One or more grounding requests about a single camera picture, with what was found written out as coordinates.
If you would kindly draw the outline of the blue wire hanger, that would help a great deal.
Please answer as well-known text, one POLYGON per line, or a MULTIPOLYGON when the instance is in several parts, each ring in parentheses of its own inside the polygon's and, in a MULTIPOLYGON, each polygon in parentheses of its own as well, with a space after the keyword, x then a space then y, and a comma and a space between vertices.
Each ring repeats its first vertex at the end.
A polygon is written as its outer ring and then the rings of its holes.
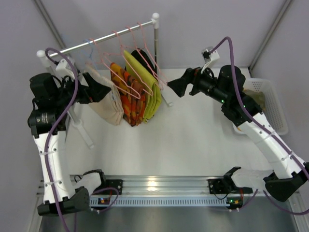
POLYGON ((84 39, 83 42, 84 42, 84 43, 88 43, 88 45, 90 46, 90 49, 91 49, 91 51, 90 51, 89 54, 86 53, 85 51, 83 51, 83 53, 84 53, 85 56, 88 56, 88 60, 90 61, 91 65, 92 65, 92 66, 95 68, 95 70, 98 72, 98 67, 97 67, 97 65, 96 65, 96 63, 94 62, 93 57, 92 57, 93 52, 94 52, 94 47, 93 47, 93 45, 91 45, 91 43, 90 43, 90 41, 89 41, 88 39, 84 39))

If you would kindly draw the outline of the green yellow camouflage trousers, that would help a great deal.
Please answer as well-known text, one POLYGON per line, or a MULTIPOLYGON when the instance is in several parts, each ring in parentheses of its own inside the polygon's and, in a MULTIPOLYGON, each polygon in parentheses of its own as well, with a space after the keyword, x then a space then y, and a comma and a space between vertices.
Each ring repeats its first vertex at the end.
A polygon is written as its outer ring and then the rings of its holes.
POLYGON ((250 89, 244 89, 243 92, 253 98, 263 112, 266 111, 266 98, 263 92, 257 92, 250 89))

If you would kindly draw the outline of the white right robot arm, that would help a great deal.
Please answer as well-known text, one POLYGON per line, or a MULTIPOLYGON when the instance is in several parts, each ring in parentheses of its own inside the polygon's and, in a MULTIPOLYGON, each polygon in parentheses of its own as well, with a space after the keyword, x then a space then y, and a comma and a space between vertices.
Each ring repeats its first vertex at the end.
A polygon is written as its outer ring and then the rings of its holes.
POLYGON ((245 80, 235 66, 223 66, 218 77, 208 68, 197 67, 186 69, 180 78, 169 81, 168 87, 183 97, 192 84, 191 96, 203 93, 221 103, 224 116, 251 139, 271 166, 266 171, 234 167, 224 174, 226 188, 259 189, 284 202, 308 181, 309 164, 294 154, 272 128, 259 104, 243 92, 245 80))

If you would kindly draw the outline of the beige trousers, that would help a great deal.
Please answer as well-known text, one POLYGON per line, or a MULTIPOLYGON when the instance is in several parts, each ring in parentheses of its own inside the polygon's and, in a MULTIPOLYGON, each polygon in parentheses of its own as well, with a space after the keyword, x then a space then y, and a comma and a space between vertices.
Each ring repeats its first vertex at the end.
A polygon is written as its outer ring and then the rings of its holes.
POLYGON ((118 88, 111 80, 101 75, 89 64, 85 65, 84 71, 89 73, 98 83, 111 88, 111 91, 101 101, 90 103, 89 107, 108 123, 115 126, 119 125, 124 116, 124 110, 118 88))

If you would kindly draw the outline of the lime green trousers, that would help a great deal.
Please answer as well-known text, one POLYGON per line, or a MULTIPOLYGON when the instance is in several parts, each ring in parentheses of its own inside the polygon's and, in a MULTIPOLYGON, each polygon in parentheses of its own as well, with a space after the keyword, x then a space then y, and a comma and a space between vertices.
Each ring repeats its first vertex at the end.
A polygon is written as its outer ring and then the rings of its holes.
MULTIPOLYGON (((162 103, 161 90, 158 86, 158 82, 156 81, 156 79, 131 55, 131 53, 126 50, 123 51, 123 53, 126 59, 131 63, 131 66, 137 71, 143 81, 153 91, 153 96, 150 96, 146 93, 143 122, 147 123, 156 114, 162 103)), ((139 81, 139 78, 135 75, 134 71, 131 70, 128 64, 126 64, 126 71, 139 81)))

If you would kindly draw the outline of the orange camouflage trousers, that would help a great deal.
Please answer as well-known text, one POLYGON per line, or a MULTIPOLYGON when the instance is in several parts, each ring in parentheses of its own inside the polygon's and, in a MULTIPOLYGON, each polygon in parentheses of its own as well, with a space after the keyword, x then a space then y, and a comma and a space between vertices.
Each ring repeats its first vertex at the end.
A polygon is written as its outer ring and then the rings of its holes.
POLYGON ((138 79, 116 63, 110 64, 111 80, 120 93, 124 120, 132 127, 143 121, 146 106, 146 93, 138 79))

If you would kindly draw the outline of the pink hanger with orange trousers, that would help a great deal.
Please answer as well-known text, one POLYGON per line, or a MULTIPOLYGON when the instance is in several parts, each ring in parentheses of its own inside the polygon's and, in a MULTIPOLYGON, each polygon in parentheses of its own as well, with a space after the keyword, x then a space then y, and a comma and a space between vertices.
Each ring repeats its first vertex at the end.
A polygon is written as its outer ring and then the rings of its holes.
POLYGON ((145 90, 145 92, 150 95, 150 96, 153 96, 153 91, 152 89, 143 81, 143 79, 140 77, 140 75, 137 73, 137 71, 131 66, 131 63, 126 59, 124 53, 123 53, 123 45, 122 45, 122 42, 121 42, 121 38, 119 36, 119 34, 113 30, 113 32, 115 33, 117 39, 118 39, 118 42, 119 42, 119 47, 120 47, 120 53, 119 55, 122 56, 122 58, 125 60, 126 64, 129 65, 129 67, 131 68, 131 70, 134 71, 135 75, 139 78, 140 82, 143 84, 144 87, 147 87, 149 90, 145 90))

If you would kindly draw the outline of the pink hanger with black trousers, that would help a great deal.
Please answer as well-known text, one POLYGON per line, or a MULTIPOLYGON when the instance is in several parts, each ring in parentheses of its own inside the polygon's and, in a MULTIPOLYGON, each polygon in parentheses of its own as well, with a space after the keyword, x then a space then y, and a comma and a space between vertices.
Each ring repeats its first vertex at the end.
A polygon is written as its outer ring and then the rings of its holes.
POLYGON ((146 50, 146 52, 149 55, 149 58, 151 59, 151 61, 154 64, 154 75, 155 78, 157 79, 158 83, 159 83, 159 87, 161 90, 164 89, 164 87, 167 86, 167 79, 165 77, 165 75, 162 73, 162 70, 160 68, 159 65, 159 33, 158 33, 158 28, 156 28, 156 24, 149 21, 147 23, 140 23, 138 22, 137 25, 139 26, 141 33, 142 33, 142 40, 144 43, 144 49, 146 50), (150 52, 150 50, 148 49, 148 44, 146 41, 146 35, 145 35, 145 30, 144 28, 147 26, 152 26, 153 27, 153 46, 154 46, 154 50, 153 53, 150 52))

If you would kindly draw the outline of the black trousers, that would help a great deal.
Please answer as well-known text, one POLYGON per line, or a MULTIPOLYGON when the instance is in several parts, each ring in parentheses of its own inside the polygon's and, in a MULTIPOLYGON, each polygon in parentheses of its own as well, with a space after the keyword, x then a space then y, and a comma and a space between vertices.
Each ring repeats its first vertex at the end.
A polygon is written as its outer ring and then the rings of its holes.
POLYGON ((143 50, 134 50, 131 55, 149 72, 152 73, 154 71, 156 73, 156 69, 151 62, 150 58, 143 50))

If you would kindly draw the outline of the pink hanger with lime trousers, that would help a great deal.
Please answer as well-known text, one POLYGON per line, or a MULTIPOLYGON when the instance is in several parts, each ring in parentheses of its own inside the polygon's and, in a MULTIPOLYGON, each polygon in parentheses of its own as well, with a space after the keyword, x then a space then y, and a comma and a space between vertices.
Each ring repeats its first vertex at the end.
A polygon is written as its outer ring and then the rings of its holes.
POLYGON ((141 47, 138 46, 133 29, 130 27, 126 27, 126 28, 131 33, 132 38, 133 38, 133 44, 134 44, 133 48, 134 49, 131 54, 156 79, 160 90, 164 90, 165 82, 161 79, 161 76, 160 76, 161 70, 157 64, 156 58, 152 56, 152 54, 150 53, 147 47, 142 25, 139 24, 139 29, 141 30, 142 42, 143 42, 143 45, 141 47))

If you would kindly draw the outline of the white metal clothes rack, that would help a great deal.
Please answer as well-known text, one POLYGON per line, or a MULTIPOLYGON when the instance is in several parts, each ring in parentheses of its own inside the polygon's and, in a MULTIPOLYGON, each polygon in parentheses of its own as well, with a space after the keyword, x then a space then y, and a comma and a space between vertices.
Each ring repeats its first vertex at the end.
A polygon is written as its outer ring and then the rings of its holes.
MULTIPOLYGON (((152 25, 154 28, 154 55, 150 55, 149 57, 154 63, 155 69, 153 70, 155 73, 155 78, 157 79, 159 83, 159 87, 161 89, 161 93, 163 94, 163 99, 165 100, 167 106, 172 106, 173 102, 171 100, 171 93, 170 91, 165 91, 164 88, 167 85, 167 82, 164 81, 162 78, 164 78, 164 74, 161 72, 161 69, 158 66, 158 45, 159 45, 159 14, 158 13, 153 13, 152 18, 150 21, 142 24, 137 24, 136 26, 133 26, 131 28, 127 27, 124 30, 114 32, 112 34, 109 34, 107 36, 97 38, 95 40, 89 39, 85 43, 70 47, 70 48, 65 48, 64 50, 60 51, 62 54, 68 54, 69 52, 76 51, 79 49, 82 49, 87 46, 92 46, 92 45, 98 45, 98 43, 101 43, 103 41, 107 41, 110 39, 113 39, 115 37, 119 38, 121 35, 127 34, 127 33, 133 33, 133 31, 140 29, 143 31, 143 28, 146 26, 152 25)), ((88 148, 92 149, 95 147, 92 139, 90 138, 89 134, 86 132, 83 123, 81 119, 77 117, 77 115, 74 113, 73 107, 71 107, 68 110, 68 114, 71 118, 71 121, 73 121, 73 125, 77 128, 79 131, 80 135, 82 136, 83 140, 87 144, 88 148)))

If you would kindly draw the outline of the white perforated plastic basket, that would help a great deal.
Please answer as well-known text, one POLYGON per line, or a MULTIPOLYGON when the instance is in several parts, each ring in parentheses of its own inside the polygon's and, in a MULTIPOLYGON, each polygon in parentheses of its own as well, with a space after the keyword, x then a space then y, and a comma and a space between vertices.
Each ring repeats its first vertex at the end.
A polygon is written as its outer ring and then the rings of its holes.
POLYGON ((266 79, 248 78, 243 85, 243 90, 244 89, 264 93, 266 98, 266 111, 263 113, 266 115, 268 122, 278 135, 286 135, 289 131, 288 125, 272 82, 266 79))

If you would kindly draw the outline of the black left base bracket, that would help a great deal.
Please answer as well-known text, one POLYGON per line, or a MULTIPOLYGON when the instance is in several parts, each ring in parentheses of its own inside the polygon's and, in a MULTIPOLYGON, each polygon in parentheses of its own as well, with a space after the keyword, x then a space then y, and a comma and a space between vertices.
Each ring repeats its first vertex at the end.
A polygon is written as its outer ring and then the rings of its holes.
MULTIPOLYGON (((104 188, 115 188, 118 190, 119 194, 122 194, 123 190, 123 180, 122 179, 107 179, 103 184, 104 188)), ((112 189, 108 189, 102 192, 102 194, 108 195, 116 195, 116 191, 112 189)))

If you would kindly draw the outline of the black right base bracket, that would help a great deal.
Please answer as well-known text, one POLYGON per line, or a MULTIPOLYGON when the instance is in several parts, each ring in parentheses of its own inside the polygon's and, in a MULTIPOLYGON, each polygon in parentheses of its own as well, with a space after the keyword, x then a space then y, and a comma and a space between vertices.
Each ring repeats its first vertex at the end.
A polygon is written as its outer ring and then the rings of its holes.
POLYGON ((229 190, 225 186, 225 184, 223 183, 222 178, 208 179, 208 186, 209 186, 209 192, 212 195, 218 195, 218 194, 227 195, 227 194, 229 194, 229 190))

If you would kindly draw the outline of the aluminium mounting rail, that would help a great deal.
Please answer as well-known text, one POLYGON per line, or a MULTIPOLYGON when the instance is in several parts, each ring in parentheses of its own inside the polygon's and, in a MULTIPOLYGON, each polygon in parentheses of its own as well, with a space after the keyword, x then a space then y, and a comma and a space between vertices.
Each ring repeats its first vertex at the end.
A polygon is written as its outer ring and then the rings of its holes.
POLYGON ((217 176, 134 176, 108 175, 121 179, 122 197, 202 197, 210 196, 210 179, 217 176))

